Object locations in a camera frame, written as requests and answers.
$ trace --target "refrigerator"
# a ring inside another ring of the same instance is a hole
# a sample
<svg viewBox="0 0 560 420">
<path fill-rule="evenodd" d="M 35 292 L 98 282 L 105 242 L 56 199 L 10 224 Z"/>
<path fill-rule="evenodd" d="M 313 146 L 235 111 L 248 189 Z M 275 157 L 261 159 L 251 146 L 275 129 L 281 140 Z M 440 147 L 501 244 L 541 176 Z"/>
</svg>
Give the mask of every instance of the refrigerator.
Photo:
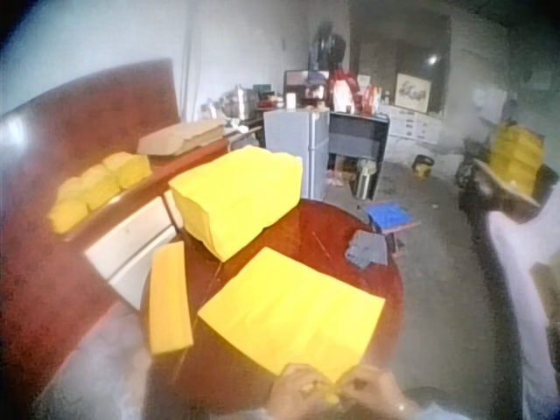
<svg viewBox="0 0 560 420">
<path fill-rule="evenodd" d="M 301 197 L 322 201 L 329 160 L 329 110 L 277 109 L 265 112 L 263 118 L 266 148 L 301 157 Z"/>
</svg>

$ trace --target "person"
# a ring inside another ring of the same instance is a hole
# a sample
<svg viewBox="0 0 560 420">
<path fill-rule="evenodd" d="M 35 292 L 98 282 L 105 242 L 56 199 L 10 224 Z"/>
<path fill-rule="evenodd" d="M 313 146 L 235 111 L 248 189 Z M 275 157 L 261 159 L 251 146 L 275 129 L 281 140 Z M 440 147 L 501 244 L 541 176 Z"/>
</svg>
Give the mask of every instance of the person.
<svg viewBox="0 0 560 420">
<path fill-rule="evenodd" d="M 332 384 L 313 367 L 301 364 L 288 365 L 276 378 L 269 400 L 263 408 L 213 419 L 325 418 L 325 413 L 330 408 L 326 396 L 333 389 L 344 410 L 358 404 L 371 413 L 372 419 L 468 420 L 467 417 L 446 411 L 436 404 L 426 409 L 420 408 L 404 395 L 388 370 L 359 365 L 346 372 L 336 384 Z"/>
</svg>

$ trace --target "human hand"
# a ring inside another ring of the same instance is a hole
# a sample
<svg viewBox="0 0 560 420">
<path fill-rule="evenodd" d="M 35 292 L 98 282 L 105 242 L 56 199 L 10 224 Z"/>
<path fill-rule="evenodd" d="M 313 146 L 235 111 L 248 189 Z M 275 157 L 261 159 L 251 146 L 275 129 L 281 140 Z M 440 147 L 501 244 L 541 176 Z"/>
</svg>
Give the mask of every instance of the human hand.
<svg viewBox="0 0 560 420">
<path fill-rule="evenodd" d="M 383 417 L 409 420 L 419 410 L 408 400 L 395 377 L 388 370 L 373 366 L 356 366 L 337 383 L 338 393 Z"/>
<path fill-rule="evenodd" d="M 276 378 L 265 408 L 275 420 L 297 420 L 326 410 L 324 395 L 332 386 L 313 367 L 290 364 Z"/>
</svg>

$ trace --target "round wooden table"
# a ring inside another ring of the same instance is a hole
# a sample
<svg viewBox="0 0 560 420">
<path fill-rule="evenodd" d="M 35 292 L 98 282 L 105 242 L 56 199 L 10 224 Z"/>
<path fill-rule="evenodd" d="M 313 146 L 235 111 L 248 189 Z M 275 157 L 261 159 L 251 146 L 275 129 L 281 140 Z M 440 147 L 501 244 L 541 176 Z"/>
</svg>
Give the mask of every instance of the round wooden table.
<svg viewBox="0 0 560 420">
<path fill-rule="evenodd" d="M 403 319 L 403 284 L 395 263 L 360 270 L 344 253 L 356 230 L 371 231 L 351 214 L 326 203 L 302 199 L 273 226 L 226 262 L 185 234 L 185 265 L 194 346 L 154 358 L 152 375 L 169 383 L 190 405 L 214 413 L 260 407 L 274 375 L 254 363 L 212 330 L 198 310 L 263 247 L 274 249 L 317 271 L 385 298 L 381 318 L 363 361 L 385 365 L 396 348 Z"/>
</svg>

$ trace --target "white drawer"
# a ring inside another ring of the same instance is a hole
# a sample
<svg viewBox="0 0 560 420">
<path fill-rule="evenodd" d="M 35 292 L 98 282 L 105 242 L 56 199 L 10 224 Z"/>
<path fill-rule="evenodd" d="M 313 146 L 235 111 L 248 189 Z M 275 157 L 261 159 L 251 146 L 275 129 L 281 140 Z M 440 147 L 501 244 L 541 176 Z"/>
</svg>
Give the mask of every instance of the white drawer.
<svg viewBox="0 0 560 420">
<path fill-rule="evenodd" d="M 88 248 L 86 257 L 103 278 L 109 279 L 171 224 L 163 200 L 157 197 Z"/>
<path fill-rule="evenodd" d="M 144 285 L 151 269 L 151 258 L 159 247 L 164 246 L 177 235 L 175 227 L 168 227 L 156 239 L 128 261 L 108 283 L 132 306 L 140 309 Z"/>
<path fill-rule="evenodd" d="M 164 194 L 165 202 L 169 207 L 169 211 L 171 213 L 171 218 L 177 225 L 177 228 L 181 229 L 183 227 L 183 216 L 181 216 L 181 212 L 177 208 L 175 204 L 175 199 L 173 198 L 172 190 L 167 190 Z"/>
</svg>

